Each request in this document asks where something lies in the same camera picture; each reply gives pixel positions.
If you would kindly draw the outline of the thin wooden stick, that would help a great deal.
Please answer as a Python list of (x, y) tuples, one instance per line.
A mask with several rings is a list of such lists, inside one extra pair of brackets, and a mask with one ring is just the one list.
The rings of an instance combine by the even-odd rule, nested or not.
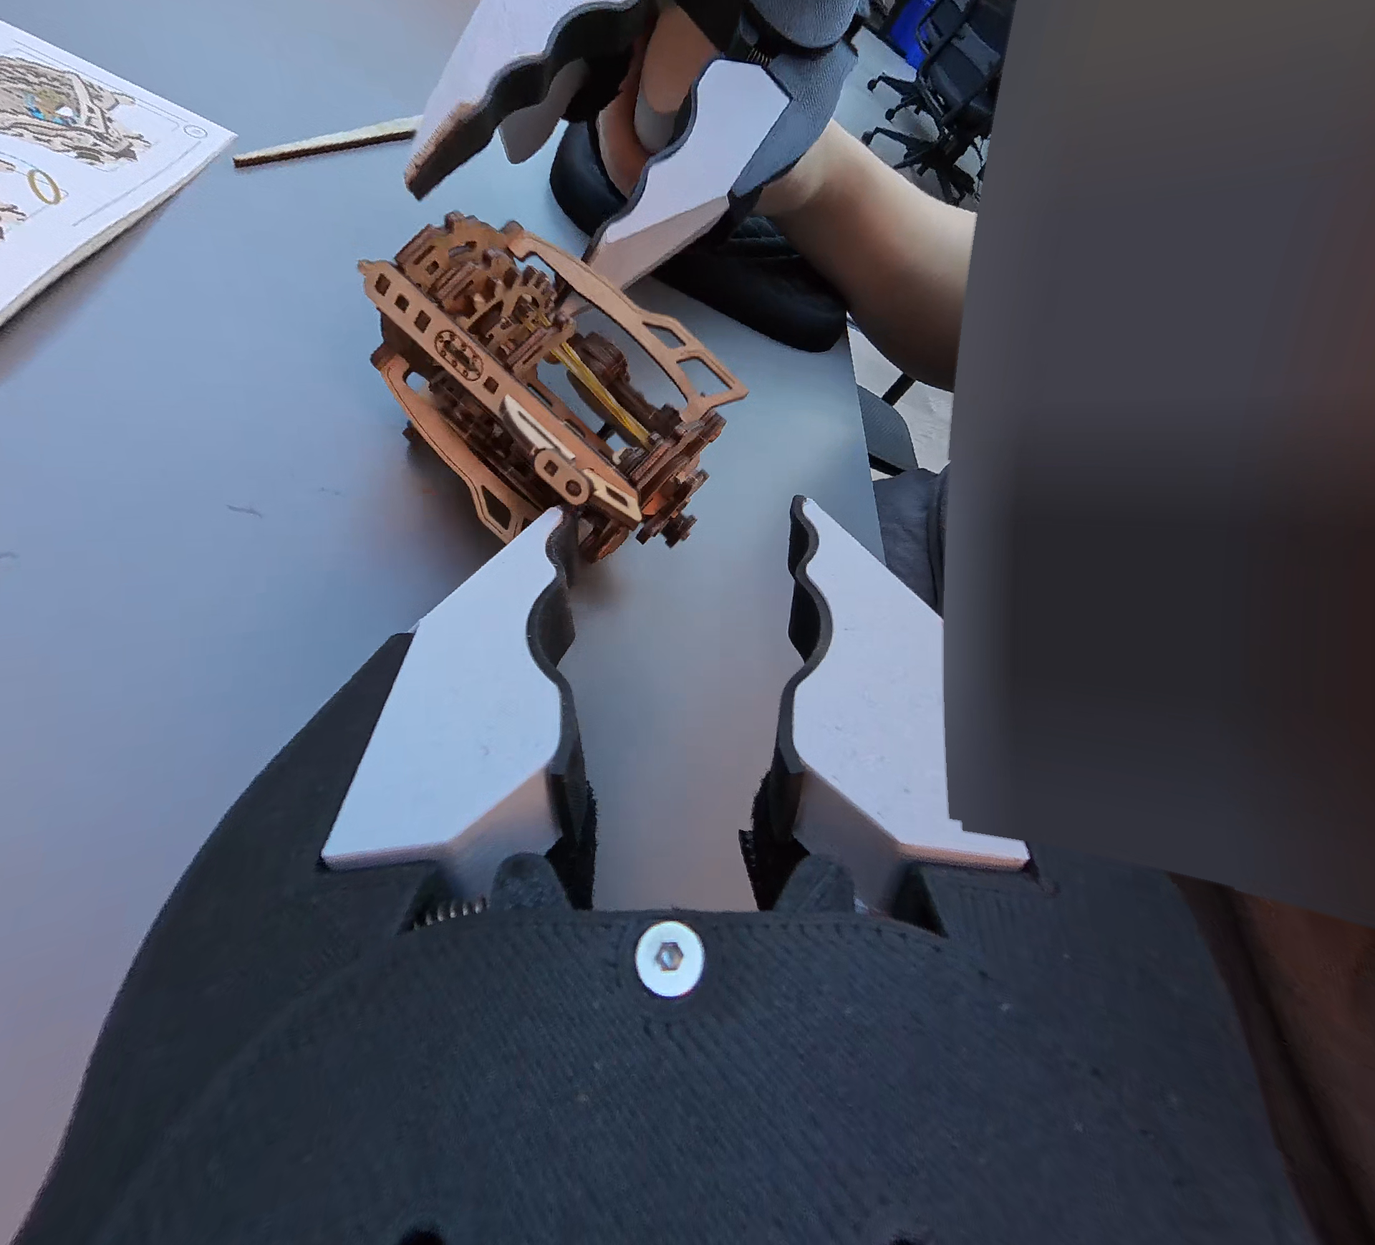
[(250, 152), (233, 153), (232, 165), (235, 169), (246, 169), (268, 163), (285, 163), (297, 158), (342, 153), (371, 146), (408, 141), (417, 133), (421, 118), (419, 116), (408, 116), (339, 130), (339, 133), (296, 139), (285, 141), (285, 145), (272, 145), (250, 150)]

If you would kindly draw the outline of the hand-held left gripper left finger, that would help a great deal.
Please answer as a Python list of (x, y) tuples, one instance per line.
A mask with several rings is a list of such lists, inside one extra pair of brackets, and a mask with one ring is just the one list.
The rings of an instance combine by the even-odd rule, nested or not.
[(321, 848), (330, 869), (436, 864), (467, 900), (507, 857), (551, 854), (589, 903), (592, 793), (558, 668), (575, 534), (549, 509), (414, 626)]

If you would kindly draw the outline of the illustrated instruction booklet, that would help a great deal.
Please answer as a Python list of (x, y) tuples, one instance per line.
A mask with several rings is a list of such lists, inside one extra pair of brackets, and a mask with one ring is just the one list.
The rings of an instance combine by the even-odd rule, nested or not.
[(215, 161), (233, 133), (1, 24), (1, 319)]

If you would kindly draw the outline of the wooden mechanical model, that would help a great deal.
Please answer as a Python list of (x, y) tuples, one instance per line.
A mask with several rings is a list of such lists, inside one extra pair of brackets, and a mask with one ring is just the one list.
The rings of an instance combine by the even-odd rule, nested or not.
[[(600, 562), (634, 537), (674, 546), (708, 475), (720, 407), (748, 388), (676, 319), (522, 225), (466, 215), (427, 225), (391, 259), (357, 262), (384, 338), (371, 362), (402, 407), (405, 431), (466, 486), (478, 518), (511, 544), (541, 514), (577, 516), (577, 550)], [(650, 451), (628, 446), (543, 358), (599, 331), (658, 407)]]

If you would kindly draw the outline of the black chair seat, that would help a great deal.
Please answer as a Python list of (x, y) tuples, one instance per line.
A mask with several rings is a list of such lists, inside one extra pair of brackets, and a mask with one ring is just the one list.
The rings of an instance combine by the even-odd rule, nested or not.
[[(583, 233), (594, 233), (626, 203), (601, 163), (592, 123), (562, 132), (549, 187)], [(663, 283), (731, 317), (774, 342), (826, 353), (847, 335), (847, 307), (831, 283), (796, 252), (766, 217), (751, 216), (725, 238), (687, 246), (655, 269)]]

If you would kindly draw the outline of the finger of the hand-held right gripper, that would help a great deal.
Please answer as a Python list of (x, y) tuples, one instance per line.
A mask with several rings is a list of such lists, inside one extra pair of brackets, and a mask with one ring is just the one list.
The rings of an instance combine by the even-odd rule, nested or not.
[(405, 185), (421, 198), (500, 135), (522, 163), (592, 72), (632, 46), (651, 0), (478, 0), (424, 106)]
[(717, 59), (690, 93), (685, 132), (644, 167), (623, 211), (583, 256), (592, 273), (627, 288), (750, 203), (796, 159), (794, 101), (767, 69)]

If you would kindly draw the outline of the person's right hand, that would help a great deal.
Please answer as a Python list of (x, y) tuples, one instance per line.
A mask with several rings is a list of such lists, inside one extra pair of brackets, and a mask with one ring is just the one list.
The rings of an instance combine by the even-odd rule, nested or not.
[(599, 156), (616, 190), (629, 197), (644, 165), (672, 141), (681, 104), (719, 49), (679, 6), (664, 1), (632, 48), (630, 63), (595, 120)]

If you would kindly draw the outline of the blue plastic bin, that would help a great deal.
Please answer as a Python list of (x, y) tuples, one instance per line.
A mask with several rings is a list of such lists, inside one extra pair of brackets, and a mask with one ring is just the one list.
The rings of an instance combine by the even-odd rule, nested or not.
[(887, 46), (902, 55), (906, 64), (918, 69), (926, 55), (926, 18), (935, 0), (896, 0), (885, 26)]

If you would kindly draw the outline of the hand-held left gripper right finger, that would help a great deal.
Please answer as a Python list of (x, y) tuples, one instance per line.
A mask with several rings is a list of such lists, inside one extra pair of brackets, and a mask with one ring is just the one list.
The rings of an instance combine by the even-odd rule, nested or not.
[(775, 906), (806, 854), (846, 867), (866, 910), (895, 910), (914, 863), (1022, 873), (1023, 842), (951, 817), (942, 619), (801, 495), (788, 568), (801, 667), (783, 686), (771, 765), (740, 834), (759, 909)]

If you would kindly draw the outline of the single yellow rubber band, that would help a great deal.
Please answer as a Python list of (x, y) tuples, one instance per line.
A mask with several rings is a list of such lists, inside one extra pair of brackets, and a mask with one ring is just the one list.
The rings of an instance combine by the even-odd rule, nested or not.
[(656, 446), (658, 407), (634, 387), (628, 359), (609, 337), (576, 331), (569, 342), (547, 353), (541, 365), (562, 369), (575, 394), (601, 419), (604, 429), (640, 451)]

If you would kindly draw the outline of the person's grey shirt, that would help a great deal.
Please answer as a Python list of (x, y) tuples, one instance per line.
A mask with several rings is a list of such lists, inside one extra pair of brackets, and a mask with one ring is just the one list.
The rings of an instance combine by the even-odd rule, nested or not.
[(951, 466), (916, 468), (873, 480), (884, 561), (934, 611), (943, 616), (946, 528)]

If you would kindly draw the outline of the person's right forearm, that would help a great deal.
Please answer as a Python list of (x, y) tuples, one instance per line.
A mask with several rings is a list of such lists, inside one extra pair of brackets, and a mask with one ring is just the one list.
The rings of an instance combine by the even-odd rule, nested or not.
[(955, 379), (976, 215), (883, 163), (836, 121), (755, 207), (844, 300), (902, 375)]

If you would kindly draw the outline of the black office chairs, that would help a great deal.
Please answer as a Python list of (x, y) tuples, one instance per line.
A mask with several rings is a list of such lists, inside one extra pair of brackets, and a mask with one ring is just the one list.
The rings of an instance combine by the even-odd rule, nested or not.
[(946, 203), (964, 203), (982, 182), (983, 171), (968, 170), (960, 159), (991, 133), (1015, 6), (1016, 0), (934, 0), (914, 30), (914, 76), (881, 74), (868, 82), (896, 92), (888, 120), (911, 110), (926, 113), (934, 130), (906, 135), (877, 126), (862, 135), (862, 145), (877, 136), (902, 145), (896, 170), (930, 173)]

